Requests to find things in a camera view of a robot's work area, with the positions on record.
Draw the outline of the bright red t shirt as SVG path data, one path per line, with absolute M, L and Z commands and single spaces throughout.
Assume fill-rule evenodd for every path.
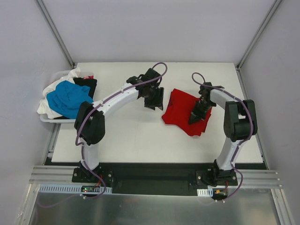
M 191 112 L 199 98 L 178 89 L 173 89 L 170 95 L 166 112 L 162 115 L 162 120 L 166 125 L 176 125 L 182 129 L 188 136 L 201 136 L 205 132 L 211 110 L 205 120 L 189 124 Z

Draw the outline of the dark red t shirt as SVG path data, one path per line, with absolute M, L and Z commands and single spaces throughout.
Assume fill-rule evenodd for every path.
M 200 120 L 200 131 L 201 131 L 201 133 L 204 133 L 206 131 L 209 119 L 211 117 L 211 111 L 212 111 L 212 108 L 207 111 L 205 119 Z

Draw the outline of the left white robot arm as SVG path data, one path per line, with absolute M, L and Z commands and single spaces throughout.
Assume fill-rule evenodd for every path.
M 123 106 L 144 99 L 146 108 L 163 109 L 163 75 L 149 68 L 145 74 L 132 76 L 114 93 L 93 103 L 84 101 L 75 119 L 75 145 L 81 147 L 81 160 L 74 169 L 72 182 L 105 182 L 98 159 L 98 144 L 105 136 L 105 121 Z

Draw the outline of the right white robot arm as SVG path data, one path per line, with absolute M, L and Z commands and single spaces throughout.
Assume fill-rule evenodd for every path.
M 196 101 L 191 111 L 189 124 L 204 120 L 208 111 L 217 105 L 225 112 L 223 124 L 225 143 L 212 168 L 201 175 L 202 183 L 216 187 L 236 176 L 235 162 L 240 149 L 257 133 L 255 103 L 253 100 L 241 100 L 224 87 L 212 86 L 210 82 L 200 85 L 199 94 L 200 100 Z

